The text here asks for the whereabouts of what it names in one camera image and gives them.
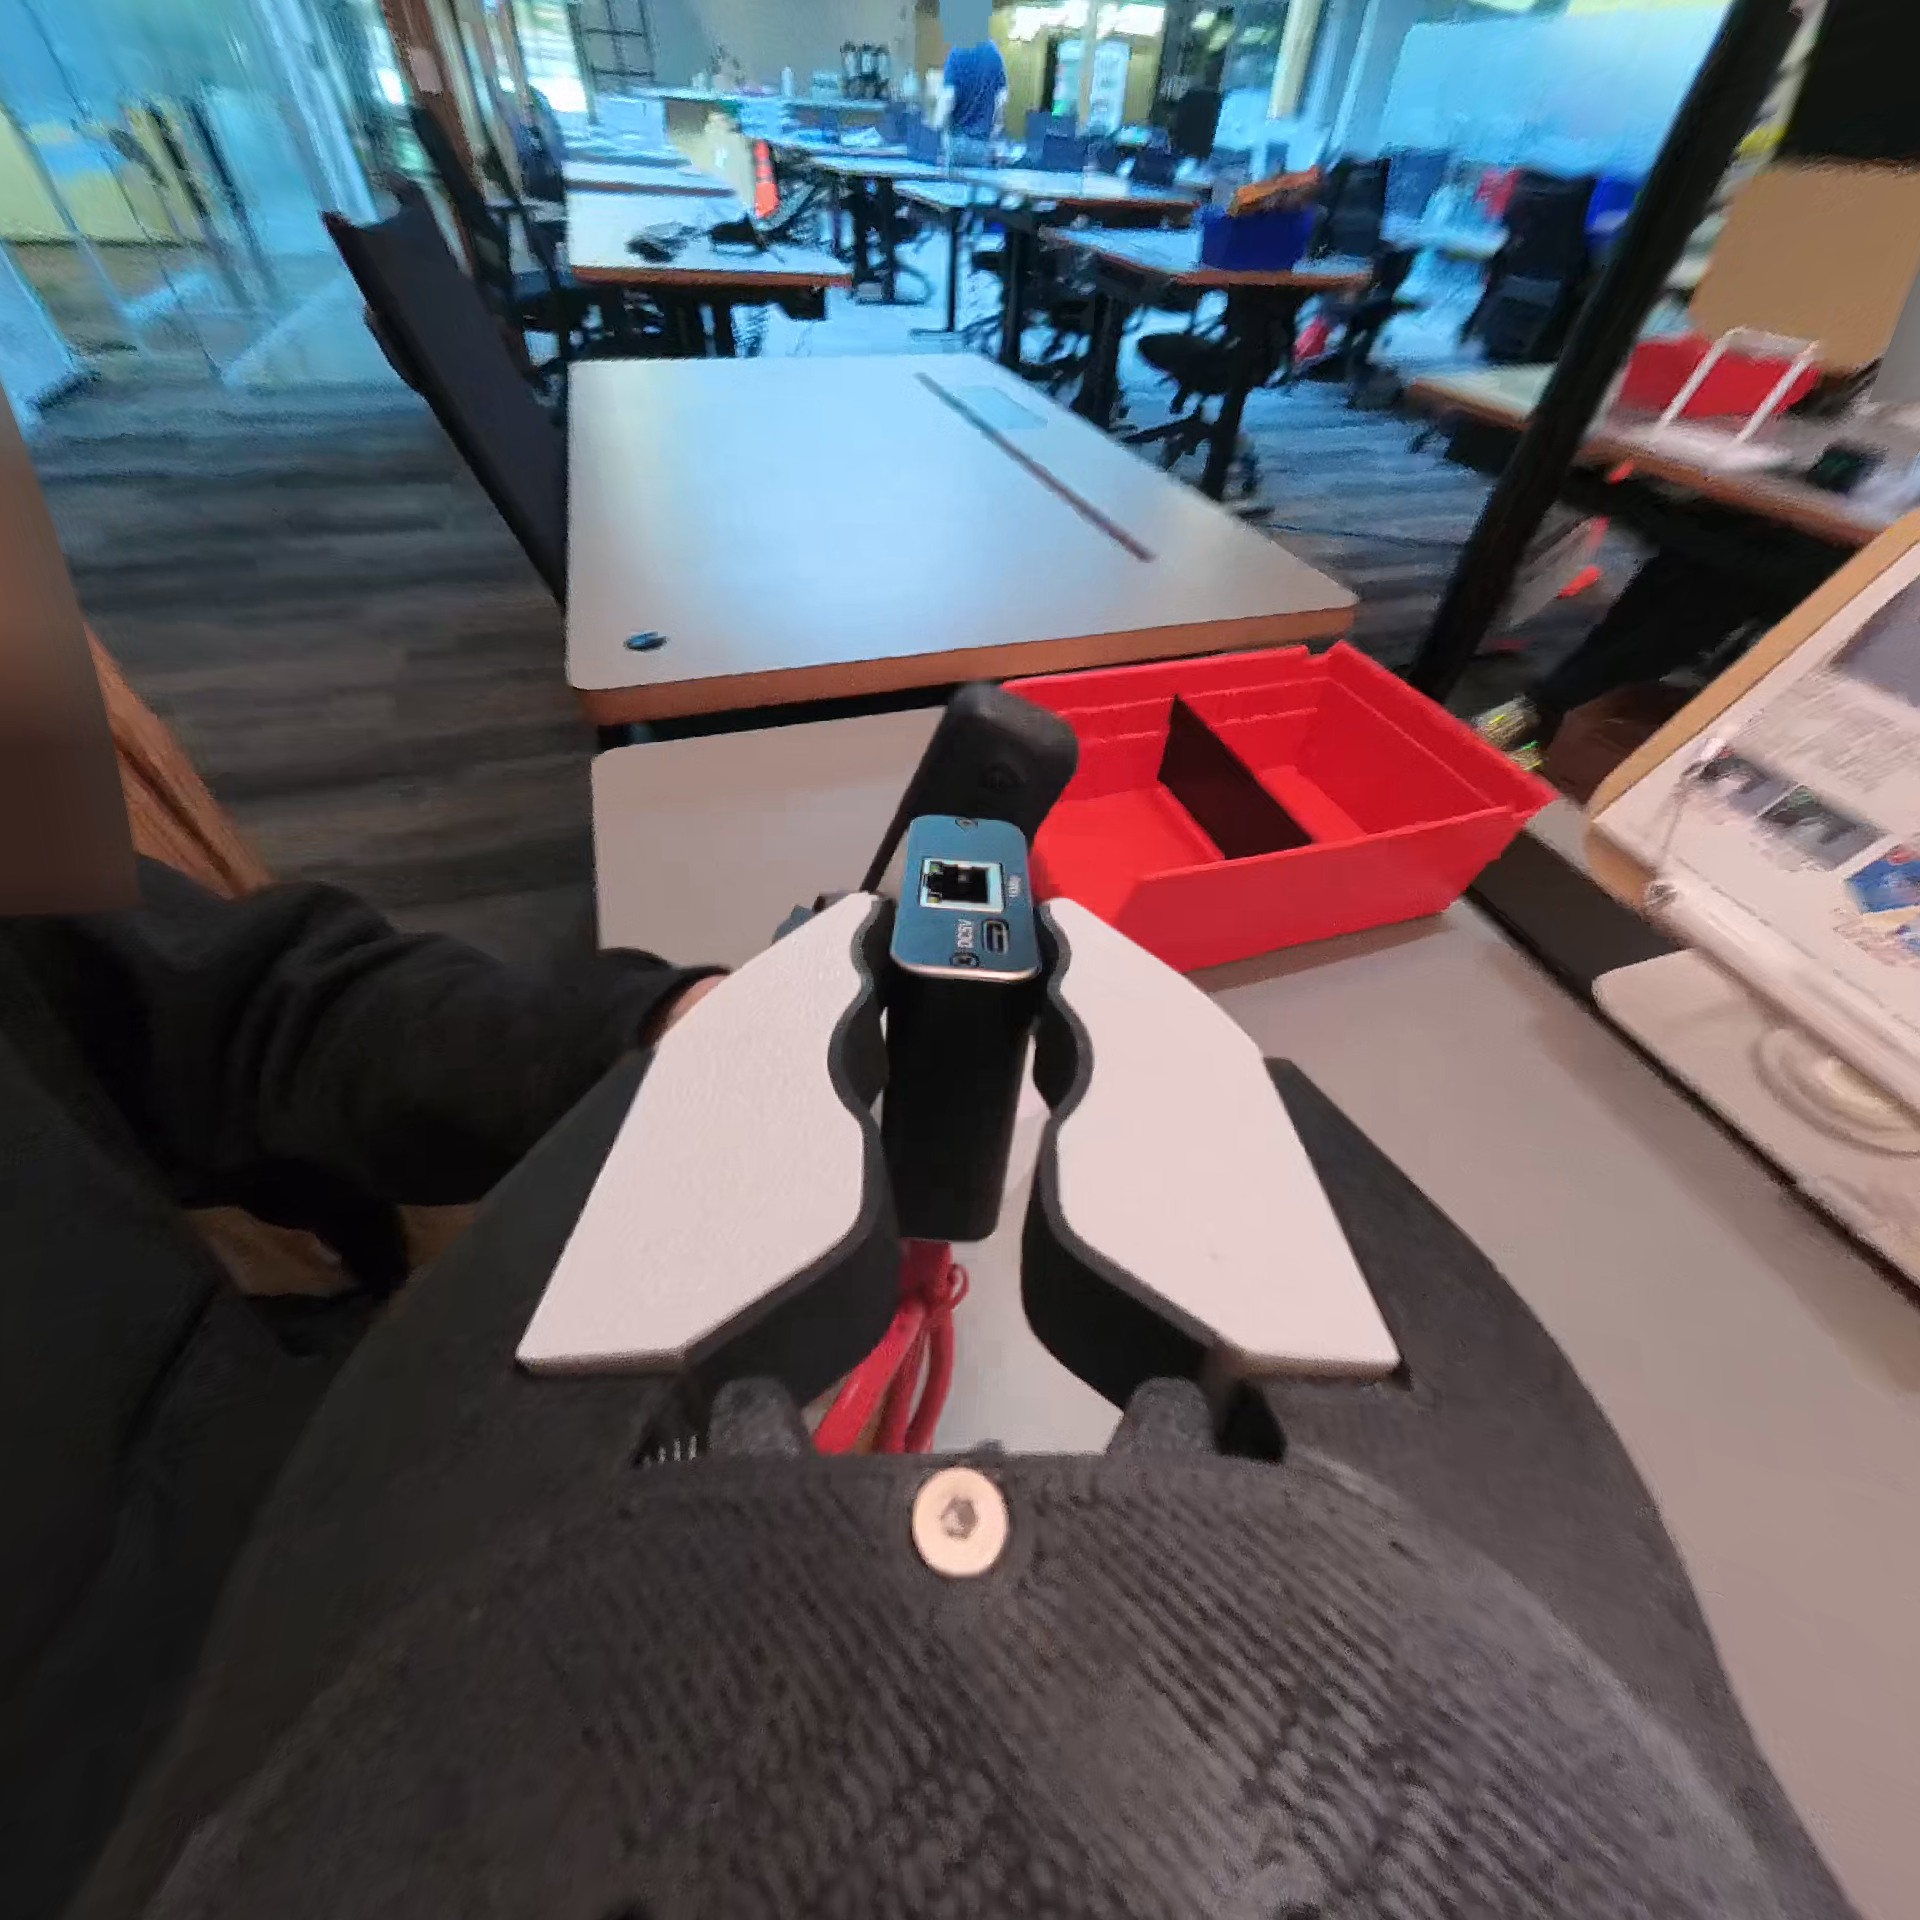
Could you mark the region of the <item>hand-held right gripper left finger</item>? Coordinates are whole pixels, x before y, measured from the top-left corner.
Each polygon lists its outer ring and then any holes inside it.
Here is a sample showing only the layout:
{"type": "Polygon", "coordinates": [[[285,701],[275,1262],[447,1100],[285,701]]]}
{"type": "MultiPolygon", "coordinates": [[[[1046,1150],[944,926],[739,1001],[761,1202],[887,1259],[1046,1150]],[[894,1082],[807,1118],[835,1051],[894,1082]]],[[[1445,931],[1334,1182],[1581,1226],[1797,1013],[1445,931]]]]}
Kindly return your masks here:
{"type": "Polygon", "coordinates": [[[519,1338],[531,1377],[766,1378],[816,1402],[900,1291],[879,1143],[894,908],[851,894],[661,1038],[519,1338]]]}

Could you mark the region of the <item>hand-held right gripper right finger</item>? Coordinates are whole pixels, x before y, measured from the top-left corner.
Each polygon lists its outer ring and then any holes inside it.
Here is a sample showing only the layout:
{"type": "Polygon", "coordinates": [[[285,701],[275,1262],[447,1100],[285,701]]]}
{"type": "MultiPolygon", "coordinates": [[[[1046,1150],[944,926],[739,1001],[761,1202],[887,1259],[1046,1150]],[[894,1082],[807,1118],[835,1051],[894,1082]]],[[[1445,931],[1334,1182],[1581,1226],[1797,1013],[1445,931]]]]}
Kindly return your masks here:
{"type": "Polygon", "coordinates": [[[1021,1228],[1043,1349],[1110,1405],[1152,1381],[1213,1402],[1401,1369],[1259,1044],[1185,977],[1071,901],[1044,902],[1021,1228]]]}

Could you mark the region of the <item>black port adapter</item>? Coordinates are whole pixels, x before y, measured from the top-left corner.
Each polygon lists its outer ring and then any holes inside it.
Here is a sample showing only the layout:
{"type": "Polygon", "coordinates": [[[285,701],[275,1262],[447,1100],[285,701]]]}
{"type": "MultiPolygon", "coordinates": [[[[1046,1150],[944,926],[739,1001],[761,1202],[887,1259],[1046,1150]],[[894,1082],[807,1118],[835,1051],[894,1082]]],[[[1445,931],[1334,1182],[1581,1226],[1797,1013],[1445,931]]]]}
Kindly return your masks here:
{"type": "Polygon", "coordinates": [[[917,817],[887,950],[879,1103],[905,1242],[993,1234],[1043,977],[1024,831],[917,817]]]}

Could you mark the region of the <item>person's left forearm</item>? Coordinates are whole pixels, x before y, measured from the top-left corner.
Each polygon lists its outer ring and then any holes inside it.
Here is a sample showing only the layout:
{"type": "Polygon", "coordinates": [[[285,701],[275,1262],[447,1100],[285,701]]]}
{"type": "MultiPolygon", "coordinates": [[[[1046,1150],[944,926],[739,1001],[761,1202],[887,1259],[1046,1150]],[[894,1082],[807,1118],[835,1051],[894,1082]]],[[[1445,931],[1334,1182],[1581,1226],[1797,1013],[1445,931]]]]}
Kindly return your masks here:
{"type": "Polygon", "coordinates": [[[191,1209],[333,1249],[363,1204],[476,1207],[621,1061],[686,977],[646,950],[511,967],[284,883],[217,898],[155,871],[94,931],[136,1013],[142,1131],[191,1209]]]}

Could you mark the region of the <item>black bin divider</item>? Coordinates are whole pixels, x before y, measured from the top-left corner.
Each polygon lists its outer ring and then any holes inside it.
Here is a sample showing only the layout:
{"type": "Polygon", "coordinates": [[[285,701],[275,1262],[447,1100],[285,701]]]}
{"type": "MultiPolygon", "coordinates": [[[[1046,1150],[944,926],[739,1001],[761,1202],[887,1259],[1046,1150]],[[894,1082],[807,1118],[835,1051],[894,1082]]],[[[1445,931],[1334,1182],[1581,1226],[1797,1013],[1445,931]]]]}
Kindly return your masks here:
{"type": "Polygon", "coordinates": [[[1224,862],[1315,844],[1312,831],[1262,785],[1256,771],[1179,695],[1168,706],[1158,786],[1224,862]]]}

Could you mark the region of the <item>white desk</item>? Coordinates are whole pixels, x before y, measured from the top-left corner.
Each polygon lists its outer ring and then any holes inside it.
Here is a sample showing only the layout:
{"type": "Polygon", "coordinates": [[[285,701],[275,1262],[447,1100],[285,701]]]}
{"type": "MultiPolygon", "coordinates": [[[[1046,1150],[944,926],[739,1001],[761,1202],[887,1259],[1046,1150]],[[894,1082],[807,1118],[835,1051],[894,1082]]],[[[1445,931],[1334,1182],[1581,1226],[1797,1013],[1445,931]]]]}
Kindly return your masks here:
{"type": "Polygon", "coordinates": [[[623,729],[1341,639],[1355,594],[976,355],[566,391],[566,684],[623,729]]]}

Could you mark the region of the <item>red plastic bin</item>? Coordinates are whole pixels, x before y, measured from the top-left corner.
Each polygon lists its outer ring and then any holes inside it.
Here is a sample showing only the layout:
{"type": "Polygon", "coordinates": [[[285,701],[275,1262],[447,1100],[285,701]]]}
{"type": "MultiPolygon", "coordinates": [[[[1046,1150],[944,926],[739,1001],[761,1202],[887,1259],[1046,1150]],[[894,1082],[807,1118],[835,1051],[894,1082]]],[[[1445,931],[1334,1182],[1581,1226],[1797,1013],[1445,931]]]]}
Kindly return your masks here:
{"type": "Polygon", "coordinates": [[[1031,855],[1039,898],[1084,906],[1179,972],[1441,914],[1551,789],[1337,642],[1016,679],[1079,762],[1031,855]],[[1184,697],[1315,836],[1224,862],[1158,785],[1184,697]]]}

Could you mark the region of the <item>black flat pad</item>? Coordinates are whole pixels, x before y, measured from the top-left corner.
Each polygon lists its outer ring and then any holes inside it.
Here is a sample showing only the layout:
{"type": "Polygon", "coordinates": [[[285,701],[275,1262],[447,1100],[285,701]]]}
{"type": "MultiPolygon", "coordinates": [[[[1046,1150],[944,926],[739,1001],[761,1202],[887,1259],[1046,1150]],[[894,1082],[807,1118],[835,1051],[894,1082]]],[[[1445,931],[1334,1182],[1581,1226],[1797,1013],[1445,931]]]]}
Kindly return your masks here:
{"type": "Polygon", "coordinates": [[[1585,1004],[1607,977],[1683,950],[1534,831],[1519,831],[1465,898],[1558,989],[1585,1004]]]}

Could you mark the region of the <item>wood-top office desk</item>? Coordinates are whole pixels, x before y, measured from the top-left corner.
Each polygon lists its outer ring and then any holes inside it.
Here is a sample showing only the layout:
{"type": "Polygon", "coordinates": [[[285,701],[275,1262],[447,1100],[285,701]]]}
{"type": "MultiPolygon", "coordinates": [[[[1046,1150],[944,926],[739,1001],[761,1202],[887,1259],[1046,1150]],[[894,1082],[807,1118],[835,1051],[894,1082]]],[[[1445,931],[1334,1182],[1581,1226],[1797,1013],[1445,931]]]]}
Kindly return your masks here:
{"type": "Polygon", "coordinates": [[[1140,340],[1140,359],[1175,388],[1177,412],[1120,435],[1126,447],[1156,447],[1169,470],[1200,451],[1198,487],[1213,502],[1253,514],[1256,458],[1241,455],[1247,397],[1291,364],[1296,319],[1321,297],[1369,290],[1374,267],[1359,258],[1317,258],[1288,267],[1217,267],[1203,258],[1198,230],[1048,229],[1046,250],[1087,277],[1087,357],[1071,410],[1110,430],[1120,406],[1120,346],[1128,317],[1172,297],[1221,297],[1211,331],[1169,331],[1158,348],[1140,340]]]}

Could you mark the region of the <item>white stand base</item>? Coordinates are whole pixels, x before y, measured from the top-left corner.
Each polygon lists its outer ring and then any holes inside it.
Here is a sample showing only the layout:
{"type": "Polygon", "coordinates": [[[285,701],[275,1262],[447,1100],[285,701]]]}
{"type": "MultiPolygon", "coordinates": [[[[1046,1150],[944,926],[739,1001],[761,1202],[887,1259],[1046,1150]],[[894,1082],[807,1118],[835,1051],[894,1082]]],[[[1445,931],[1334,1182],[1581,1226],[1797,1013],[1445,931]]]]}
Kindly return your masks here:
{"type": "Polygon", "coordinates": [[[1917,1290],[1910,1110],[1699,953],[1607,972],[1592,999],[1801,1199],[1917,1290]]]}

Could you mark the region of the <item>blue storage bin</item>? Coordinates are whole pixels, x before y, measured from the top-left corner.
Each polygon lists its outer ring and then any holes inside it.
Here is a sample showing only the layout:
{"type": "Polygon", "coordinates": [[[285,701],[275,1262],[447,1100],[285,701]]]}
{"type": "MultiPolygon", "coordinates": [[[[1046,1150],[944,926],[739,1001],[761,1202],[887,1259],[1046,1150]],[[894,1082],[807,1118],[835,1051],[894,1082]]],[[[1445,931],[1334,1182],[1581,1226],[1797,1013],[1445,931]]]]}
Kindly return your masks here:
{"type": "Polygon", "coordinates": [[[1203,207],[1198,263],[1213,275],[1293,273],[1312,245],[1321,207],[1312,201],[1232,212],[1203,207]]]}

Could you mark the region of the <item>black office chair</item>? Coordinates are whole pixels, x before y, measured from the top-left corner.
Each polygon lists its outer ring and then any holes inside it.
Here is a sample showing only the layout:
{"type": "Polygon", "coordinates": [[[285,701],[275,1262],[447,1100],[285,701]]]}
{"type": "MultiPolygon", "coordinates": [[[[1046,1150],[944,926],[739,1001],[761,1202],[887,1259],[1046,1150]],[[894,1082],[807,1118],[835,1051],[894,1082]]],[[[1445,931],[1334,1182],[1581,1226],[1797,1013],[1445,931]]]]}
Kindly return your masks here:
{"type": "Polygon", "coordinates": [[[419,393],[555,602],[568,587],[566,438],[519,373],[489,303],[447,250],[425,197],[395,212],[320,222],[390,366],[419,393]]]}

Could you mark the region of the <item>person's black sweatshirt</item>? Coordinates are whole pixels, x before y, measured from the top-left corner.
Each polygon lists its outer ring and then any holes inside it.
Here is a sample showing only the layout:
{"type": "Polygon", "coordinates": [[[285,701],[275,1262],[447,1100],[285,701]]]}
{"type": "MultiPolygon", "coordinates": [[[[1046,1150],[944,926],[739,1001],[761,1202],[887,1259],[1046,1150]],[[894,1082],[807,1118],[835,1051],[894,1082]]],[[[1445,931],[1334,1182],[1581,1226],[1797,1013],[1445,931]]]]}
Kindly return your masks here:
{"type": "Polygon", "coordinates": [[[340,1349],[288,1342],[193,1223],[405,1274],[320,1100],[329,1027],[416,953],[326,885],[5,921],[5,1916],[60,1916],[160,1743],[340,1349]]]}

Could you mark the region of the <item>printed instruction sheet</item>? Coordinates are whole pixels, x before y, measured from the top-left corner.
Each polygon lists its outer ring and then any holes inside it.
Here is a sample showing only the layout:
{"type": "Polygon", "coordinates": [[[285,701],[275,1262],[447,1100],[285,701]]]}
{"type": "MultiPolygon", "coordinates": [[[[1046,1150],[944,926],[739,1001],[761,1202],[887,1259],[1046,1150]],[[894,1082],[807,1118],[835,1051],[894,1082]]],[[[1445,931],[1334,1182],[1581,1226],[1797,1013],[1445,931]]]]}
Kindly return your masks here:
{"type": "Polygon", "coordinates": [[[1589,857],[1670,940],[1915,1109],[1915,511],[1607,774],[1589,857]]]}

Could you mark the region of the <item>black pole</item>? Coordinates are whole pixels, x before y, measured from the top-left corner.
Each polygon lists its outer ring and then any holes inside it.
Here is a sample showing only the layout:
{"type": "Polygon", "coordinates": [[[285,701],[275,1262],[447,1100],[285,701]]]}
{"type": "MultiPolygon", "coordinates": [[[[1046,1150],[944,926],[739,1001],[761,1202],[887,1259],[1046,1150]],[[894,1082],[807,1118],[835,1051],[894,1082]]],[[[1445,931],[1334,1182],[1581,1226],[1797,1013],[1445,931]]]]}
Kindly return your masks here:
{"type": "Polygon", "coordinates": [[[1429,634],[1403,669],[1421,695],[1445,701],[1492,629],[1647,310],[1756,125],[1803,11],[1799,2],[1735,2],[1721,19],[1615,250],[1576,310],[1429,634]]]}

